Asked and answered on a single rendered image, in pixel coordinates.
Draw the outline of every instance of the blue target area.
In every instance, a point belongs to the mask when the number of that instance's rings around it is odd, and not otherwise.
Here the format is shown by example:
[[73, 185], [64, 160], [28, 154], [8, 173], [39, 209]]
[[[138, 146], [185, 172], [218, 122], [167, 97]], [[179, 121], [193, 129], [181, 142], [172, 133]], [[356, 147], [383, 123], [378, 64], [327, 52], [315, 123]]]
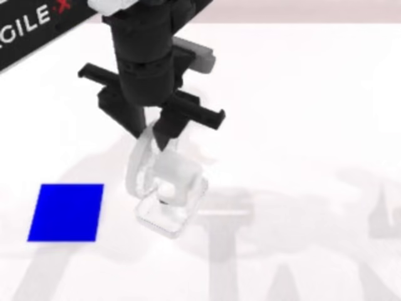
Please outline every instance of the blue target area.
[[103, 184], [41, 186], [28, 241], [96, 241]]

